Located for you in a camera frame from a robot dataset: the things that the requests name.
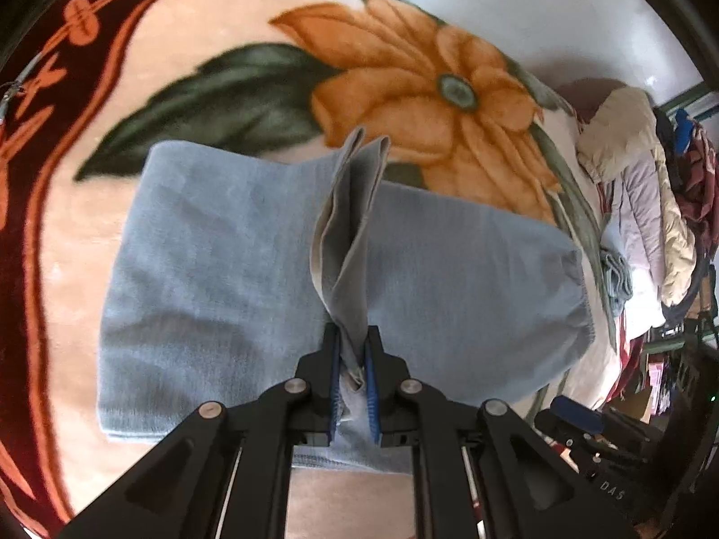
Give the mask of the grey-blue pants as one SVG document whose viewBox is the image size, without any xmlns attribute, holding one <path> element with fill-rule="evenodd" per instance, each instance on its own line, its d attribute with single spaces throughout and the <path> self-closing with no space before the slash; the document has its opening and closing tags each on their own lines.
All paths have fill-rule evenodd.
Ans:
<svg viewBox="0 0 719 539">
<path fill-rule="evenodd" d="M 251 402 L 340 331 L 336 436 L 300 466 L 406 473 L 369 430 L 364 341 L 469 405 L 519 402 L 595 339 L 584 258 L 563 231 L 383 178 L 353 132 L 280 164 L 188 141 L 146 159 L 102 312 L 98 415 L 156 441 L 200 404 Z"/>
</svg>

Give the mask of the floral plush blanket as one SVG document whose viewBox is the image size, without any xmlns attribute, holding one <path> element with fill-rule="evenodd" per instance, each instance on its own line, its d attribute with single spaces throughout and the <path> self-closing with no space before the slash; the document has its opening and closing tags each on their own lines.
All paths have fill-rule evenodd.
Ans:
<svg viewBox="0 0 719 539">
<path fill-rule="evenodd" d="M 353 128 L 387 176 L 599 245 L 582 116 L 487 40 L 404 0 L 55 0 L 1 72 L 1 499 L 48 538 L 140 449 L 96 420 L 102 301 L 147 151 L 301 162 Z"/>
</svg>

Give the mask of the small grey folded cloth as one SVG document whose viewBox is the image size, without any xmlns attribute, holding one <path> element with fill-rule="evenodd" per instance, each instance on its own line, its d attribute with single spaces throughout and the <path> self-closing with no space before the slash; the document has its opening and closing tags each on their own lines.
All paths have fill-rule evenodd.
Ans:
<svg viewBox="0 0 719 539">
<path fill-rule="evenodd" d="M 631 269 L 623 254 L 613 248 L 602 247 L 599 255 L 609 309 L 617 318 L 623 314 L 625 305 L 634 295 Z"/>
</svg>

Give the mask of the clothes pile on rack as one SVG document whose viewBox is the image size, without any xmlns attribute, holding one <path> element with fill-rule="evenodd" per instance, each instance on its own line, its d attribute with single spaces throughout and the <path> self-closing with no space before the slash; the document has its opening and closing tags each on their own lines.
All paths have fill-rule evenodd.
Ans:
<svg viewBox="0 0 719 539">
<path fill-rule="evenodd" d="M 674 122 L 659 107 L 653 113 L 680 213 L 697 249 L 712 257 L 718 249 L 718 151 L 685 110 L 676 113 Z"/>
</svg>

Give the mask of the pale pink quilted duvet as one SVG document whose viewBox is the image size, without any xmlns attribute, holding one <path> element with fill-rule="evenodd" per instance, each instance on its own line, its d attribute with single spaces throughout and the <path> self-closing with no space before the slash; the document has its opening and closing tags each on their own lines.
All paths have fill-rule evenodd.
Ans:
<svg viewBox="0 0 719 539">
<path fill-rule="evenodd" d="M 696 242 L 671 191 L 666 165 L 643 150 L 604 185 L 609 214 L 602 241 L 625 261 L 631 297 L 626 333 L 643 335 L 666 322 L 666 309 L 688 295 L 697 266 Z"/>
</svg>

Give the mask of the red-handled scissors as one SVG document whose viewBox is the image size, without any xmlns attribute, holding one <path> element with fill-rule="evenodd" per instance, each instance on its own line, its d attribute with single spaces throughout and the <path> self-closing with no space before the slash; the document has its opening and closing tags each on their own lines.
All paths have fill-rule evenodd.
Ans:
<svg viewBox="0 0 719 539">
<path fill-rule="evenodd" d="M 0 124 L 5 123 L 7 110 L 9 109 L 11 100 L 19 93 L 19 91 L 21 91 L 24 82 L 28 78 L 28 75 L 32 73 L 32 70 L 34 70 L 34 68 L 36 68 L 36 65 L 38 65 L 39 61 L 41 60 L 41 57 L 43 57 L 43 54 L 37 53 L 36 56 L 34 56 L 32 60 L 27 63 L 26 67 L 24 67 L 21 73 L 19 73 L 18 76 L 14 80 L 12 80 L 9 85 L 6 86 L 4 94 L 2 94 L 0 101 Z"/>
</svg>

